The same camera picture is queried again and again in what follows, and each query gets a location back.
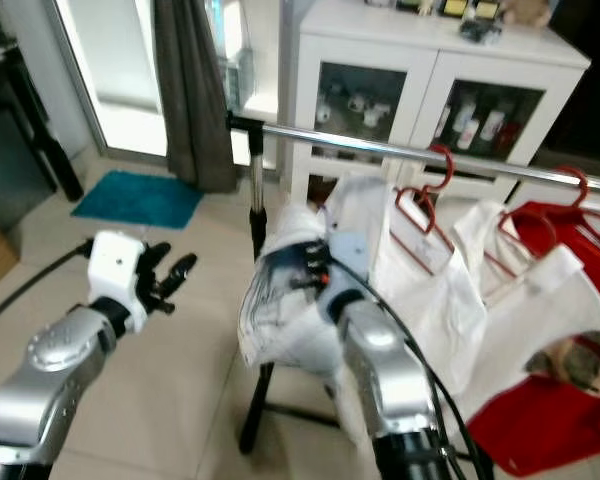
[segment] metal rail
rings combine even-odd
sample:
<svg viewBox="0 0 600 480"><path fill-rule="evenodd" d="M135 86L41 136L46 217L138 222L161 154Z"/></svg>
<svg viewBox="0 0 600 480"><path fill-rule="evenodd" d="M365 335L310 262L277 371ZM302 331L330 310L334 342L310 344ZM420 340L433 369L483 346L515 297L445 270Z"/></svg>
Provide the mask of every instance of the metal rail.
<svg viewBox="0 0 600 480"><path fill-rule="evenodd" d="M333 135L330 133L315 132L302 128L285 127L282 125L263 124L262 132L264 134L276 135L279 137L292 138L316 145L331 145L340 147L349 151L366 151L399 157L404 161L424 162L427 165L435 167L445 167L445 157L442 154L409 147L400 147L380 142L370 142L353 137L344 137L342 135ZM580 180L573 175L561 173L555 170L547 170L536 167L523 167L520 165L511 165L504 162L494 162L490 160L479 160L474 158L454 157L454 165L457 171L465 173L474 173L478 175L498 174L521 180L530 180L534 182L549 182L558 185L578 186ZM587 176L589 188L592 191L600 192L600 177Z"/></svg>

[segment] red hanger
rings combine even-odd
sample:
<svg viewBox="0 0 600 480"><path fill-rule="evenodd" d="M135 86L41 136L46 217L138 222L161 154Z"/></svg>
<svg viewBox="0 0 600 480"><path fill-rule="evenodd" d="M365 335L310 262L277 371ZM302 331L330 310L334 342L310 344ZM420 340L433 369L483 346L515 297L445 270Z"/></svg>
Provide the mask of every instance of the red hanger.
<svg viewBox="0 0 600 480"><path fill-rule="evenodd" d="M587 195L590 191L589 182L585 173L578 168L570 166L558 167L557 170L570 173L580 179L580 195L578 195L578 198L576 198L571 205L551 205L549 207L544 207L542 215L546 218L546 215L560 216L577 214L583 218L585 215L587 215L600 220L600 213L581 207L582 202L584 202L584 200L587 198ZM584 225L578 226L577 229L583 236L587 238L587 240L589 240L591 243L594 243L600 249L600 235L588 222L585 221Z"/></svg>
<svg viewBox="0 0 600 480"><path fill-rule="evenodd" d="M590 191L589 181L587 180L587 176L585 175L585 173L578 168L569 167L569 166L558 167L557 170L560 170L560 171L563 171L566 173L571 173L572 175L574 175L580 179L580 183L579 183L580 195L575 200L575 202L573 202L573 204L570 206L555 205L549 209L546 209L545 211L547 211L548 213L556 213L556 214L580 213L582 215L589 215L591 217L600 219L600 213L593 212L591 210L582 208L580 206L580 205L582 205L582 202L584 202L585 198L587 198L587 195L589 195L589 191Z"/></svg>
<svg viewBox="0 0 600 480"><path fill-rule="evenodd" d="M543 215L541 215L537 212L530 212L530 211L526 211L526 210L522 210L522 211L514 210L512 212L505 213L504 215L502 215L502 218L498 222L499 233L501 235L505 236L511 242L521 245L525 250L527 250L529 253L531 253L531 255L534 258L539 258L541 256L541 254L539 252L531 250L527 245L525 245L522 242L522 240L520 240L518 237L512 235L510 232L508 232L504 229L505 222L509 218L515 218L515 217L533 218L535 220L538 220L545 227L547 227L547 230L549 232L549 238L551 240L551 246L549 247L549 249L547 251L550 251L551 249L553 249L553 247L555 247L558 244L558 234L556 233L556 229L553 227L553 225L551 225L551 222L549 222L549 220L547 220ZM486 250L484 252L484 256L487 260L489 260L491 263L497 265L500 269L502 269L502 271L504 271L510 277L516 278L518 276L513 270L511 270L509 267L507 267L504 263L502 263L494 255L487 252Z"/></svg>
<svg viewBox="0 0 600 480"><path fill-rule="evenodd" d="M442 183L440 183L439 185L427 184L421 189L413 187L406 187L401 190L396 189L398 193L396 195L396 200L394 204L396 209L423 234L426 235L431 233L432 230L435 230L436 233L442 239L442 241L445 243L445 245L449 248L449 252L453 253L453 243L440 229L440 227L436 225L436 212L433 206L433 202L431 201L431 198L429 198L429 193L431 193L432 190L441 190L449 184L449 182L451 181L451 177L453 177L453 171L455 169L455 166L453 164L453 158L451 157L451 151L447 147L443 145L432 145L430 147L430 150L433 152L442 153L445 156L447 162L447 171L445 173L444 179L442 180ZM411 217L411 215L402 208L402 205L400 205L400 200L402 199L402 196L405 193L411 192L413 192L414 194L415 202L429 217L429 225L427 225L426 228L422 228L420 223L414 220ZM400 245L400 247L402 247L402 249L405 252L407 252L418 263L418 265L420 265L430 275L434 275L434 272L420 258L418 258L418 256L400 239L400 237L398 237L398 235L396 235L392 230L390 230L389 233L391 235L391 238L393 238L396 241L396 243Z"/></svg>

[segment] bottle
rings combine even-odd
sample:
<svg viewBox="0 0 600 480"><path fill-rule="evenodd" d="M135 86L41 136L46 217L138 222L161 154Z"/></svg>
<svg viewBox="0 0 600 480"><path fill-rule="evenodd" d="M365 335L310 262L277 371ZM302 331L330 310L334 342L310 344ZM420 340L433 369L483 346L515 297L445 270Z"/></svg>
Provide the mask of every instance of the bottle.
<svg viewBox="0 0 600 480"><path fill-rule="evenodd" d="M478 120L477 118L472 118L467 121L467 123L465 124L464 130L460 134L460 138L458 139L458 142L456 143L456 146L458 147L458 149L468 150L469 147L471 147L471 144L473 143L473 139L475 138L476 132L478 131L479 127L480 127L480 120Z"/></svg>
<svg viewBox="0 0 600 480"><path fill-rule="evenodd" d="M513 112L514 103L508 98L502 98L498 104L491 109L486 116L478 138L474 142L474 150L476 154L488 154L493 139L496 137L502 126L509 120L511 112Z"/></svg>
<svg viewBox="0 0 600 480"><path fill-rule="evenodd" d="M511 115L511 119L506 121L502 128L500 128L493 142L493 150L499 157L506 158L511 153L522 131L529 122L531 115L533 115L538 106L538 102L539 98L533 97L528 97L519 102L515 113Z"/></svg>
<svg viewBox="0 0 600 480"><path fill-rule="evenodd" d="M473 117L473 113L476 111L476 95L474 93L464 94L460 97L460 106L458 107L457 113L453 117L453 125L451 127L451 134L445 142L448 146L453 147L458 140L460 135L464 131L467 122Z"/></svg>
<svg viewBox="0 0 600 480"><path fill-rule="evenodd" d="M442 132L444 131L444 127L447 125L447 120L449 119L449 114L451 113L451 105L445 105L442 110L442 115L440 116L440 120L438 121L438 126L436 127L436 132L433 135L433 139L437 140L442 136Z"/></svg>

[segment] black chair leg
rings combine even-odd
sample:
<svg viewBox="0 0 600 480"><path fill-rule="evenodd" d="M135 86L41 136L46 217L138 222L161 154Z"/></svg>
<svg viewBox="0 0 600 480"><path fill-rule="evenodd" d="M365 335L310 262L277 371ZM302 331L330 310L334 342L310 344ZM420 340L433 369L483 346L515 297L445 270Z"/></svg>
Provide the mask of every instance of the black chair leg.
<svg viewBox="0 0 600 480"><path fill-rule="evenodd" d="M244 422L242 433L240 434L240 452L245 455L251 453L253 446L255 445L256 435L258 434L262 411L264 410L267 400L267 390L269 390L272 374L273 363L267 363L260 367L260 378L258 378L258 384L256 385L256 390L253 392L253 398L251 399L249 413L247 414L247 419Z"/></svg>

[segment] shelf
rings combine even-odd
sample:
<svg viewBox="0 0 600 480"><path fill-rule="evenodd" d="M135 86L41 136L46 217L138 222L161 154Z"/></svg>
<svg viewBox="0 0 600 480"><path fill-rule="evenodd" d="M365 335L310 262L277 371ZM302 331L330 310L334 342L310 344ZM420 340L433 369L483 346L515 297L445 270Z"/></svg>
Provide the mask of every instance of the shelf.
<svg viewBox="0 0 600 480"><path fill-rule="evenodd" d="M590 60L549 29L505 25L495 45L469 42L458 34L460 21L420 17L362 0L321 0L302 22L302 34L387 42L432 50L467 53L587 69Z"/></svg>

